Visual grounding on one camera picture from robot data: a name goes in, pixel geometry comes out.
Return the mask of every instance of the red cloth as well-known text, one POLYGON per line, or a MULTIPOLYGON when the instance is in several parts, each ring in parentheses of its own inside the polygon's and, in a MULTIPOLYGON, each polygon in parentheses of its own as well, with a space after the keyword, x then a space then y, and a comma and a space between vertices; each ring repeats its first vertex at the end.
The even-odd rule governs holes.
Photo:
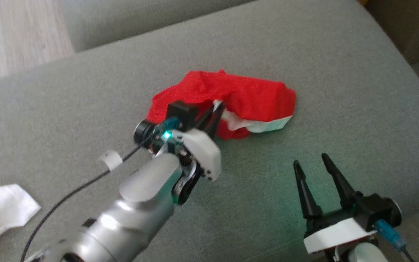
MULTIPOLYGON (((153 97, 147 119, 161 123, 166 118, 168 104, 177 100, 196 104, 200 112, 208 109, 214 100, 226 103, 226 111, 239 118, 269 123, 293 115, 295 91, 282 82, 218 73, 191 71, 177 85, 153 97)), ((248 136, 247 128, 231 130, 223 117, 218 135, 223 139, 248 136)))

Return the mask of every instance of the gray cushion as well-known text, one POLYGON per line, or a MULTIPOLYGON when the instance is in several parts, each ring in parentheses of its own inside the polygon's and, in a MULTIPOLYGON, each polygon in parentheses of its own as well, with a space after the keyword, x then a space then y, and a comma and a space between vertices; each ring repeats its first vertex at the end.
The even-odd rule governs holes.
POLYGON ((60 0, 79 52, 253 0, 60 0))
MULTIPOLYGON (((304 261, 292 163, 324 211, 338 209, 323 152, 357 190, 393 198, 405 216, 419 210, 419 80, 389 38, 355 1, 260 0, 0 80, 0 185, 19 184, 43 208, 0 237, 0 261, 17 261, 45 212, 105 169, 100 154, 133 148, 154 94, 220 68, 285 82, 294 116, 281 131, 218 140, 220 178, 197 184, 138 261, 304 261)), ((98 215, 133 171, 70 199, 30 252, 98 215)))

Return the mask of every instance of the wooden floor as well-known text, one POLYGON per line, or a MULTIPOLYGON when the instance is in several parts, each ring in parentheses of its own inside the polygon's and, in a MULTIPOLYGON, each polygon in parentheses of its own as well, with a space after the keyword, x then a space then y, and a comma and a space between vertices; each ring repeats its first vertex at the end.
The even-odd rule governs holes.
POLYGON ((56 0, 0 0, 0 78, 73 54, 56 0))
MULTIPOLYGON (((0 0, 0 78, 73 54, 57 0, 0 0)), ((398 230, 419 262, 419 213, 398 230)), ((402 261, 389 245, 383 252, 402 261)))

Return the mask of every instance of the couch armrest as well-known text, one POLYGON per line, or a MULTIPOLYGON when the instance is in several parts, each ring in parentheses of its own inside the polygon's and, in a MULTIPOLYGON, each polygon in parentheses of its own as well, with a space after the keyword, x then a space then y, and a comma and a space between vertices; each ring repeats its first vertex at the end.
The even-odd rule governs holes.
POLYGON ((75 51, 83 51, 252 0, 60 0, 75 51))

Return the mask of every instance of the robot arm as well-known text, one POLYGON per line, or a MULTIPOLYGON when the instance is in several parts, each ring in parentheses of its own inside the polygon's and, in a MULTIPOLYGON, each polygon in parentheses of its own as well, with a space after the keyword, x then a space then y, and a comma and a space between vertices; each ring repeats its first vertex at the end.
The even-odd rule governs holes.
MULTIPOLYGON (((121 184, 118 198, 98 219, 88 219, 65 239, 26 261, 130 262, 135 259, 171 217, 174 204, 185 203, 201 176, 210 180, 218 177, 221 153, 211 137, 215 135, 214 126, 219 124, 222 110, 223 105, 212 114, 211 108, 194 124, 195 108, 177 102, 169 105, 163 123, 142 121, 135 130, 135 141, 141 143, 151 136, 144 146, 156 157, 121 184), (213 131, 206 133, 201 129, 213 131)), ((125 162, 115 171, 132 169, 129 165, 125 162)))

